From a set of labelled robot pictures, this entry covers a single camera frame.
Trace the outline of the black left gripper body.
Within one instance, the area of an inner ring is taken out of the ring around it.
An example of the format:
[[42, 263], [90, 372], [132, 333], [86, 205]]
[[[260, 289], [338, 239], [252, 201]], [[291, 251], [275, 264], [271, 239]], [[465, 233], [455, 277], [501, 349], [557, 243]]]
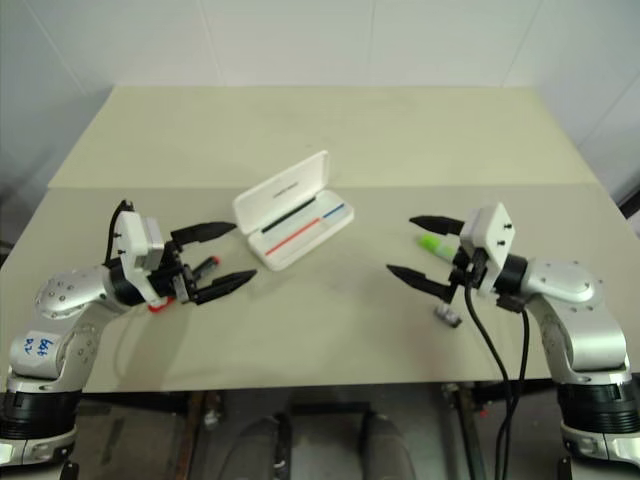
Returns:
[[183, 262], [182, 252], [183, 247], [175, 240], [167, 241], [160, 264], [148, 279], [162, 300], [195, 303], [199, 299], [196, 276], [192, 267]]

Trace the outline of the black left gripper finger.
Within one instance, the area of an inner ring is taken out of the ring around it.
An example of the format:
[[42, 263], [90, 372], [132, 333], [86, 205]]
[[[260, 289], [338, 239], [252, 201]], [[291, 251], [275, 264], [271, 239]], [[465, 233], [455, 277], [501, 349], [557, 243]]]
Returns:
[[195, 290], [191, 296], [191, 301], [196, 305], [201, 305], [217, 300], [233, 293], [248, 283], [256, 274], [256, 270], [246, 270], [214, 279], [210, 285]]
[[237, 226], [231, 222], [205, 222], [173, 230], [170, 232], [170, 236], [176, 245], [184, 246], [191, 243], [205, 243], [220, 238], [236, 228]]

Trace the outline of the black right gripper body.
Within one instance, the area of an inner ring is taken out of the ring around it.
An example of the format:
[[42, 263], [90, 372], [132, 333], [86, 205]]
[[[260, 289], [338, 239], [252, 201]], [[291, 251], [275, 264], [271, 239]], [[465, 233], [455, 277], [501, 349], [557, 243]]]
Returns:
[[459, 287], [478, 289], [487, 272], [489, 256], [482, 248], [468, 254], [459, 247], [453, 257], [452, 269], [448, 277], [446, 302], [451, 303]]

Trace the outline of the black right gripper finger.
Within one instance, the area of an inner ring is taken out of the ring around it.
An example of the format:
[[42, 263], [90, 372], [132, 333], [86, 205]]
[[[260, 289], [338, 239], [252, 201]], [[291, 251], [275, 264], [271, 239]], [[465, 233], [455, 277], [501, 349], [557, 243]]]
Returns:
[[459, 236], [463, 229], [461, 220], [445, 216], [420, 215], [411, 217], [409, 221], [426, 231], [439, 235]]
[[408, 267], [387, 264], [386, 268], [399, 280], [413, 289], [436, 297], [442, 301], [453, 299], [453, 286], [429, 280], [423, 273]]

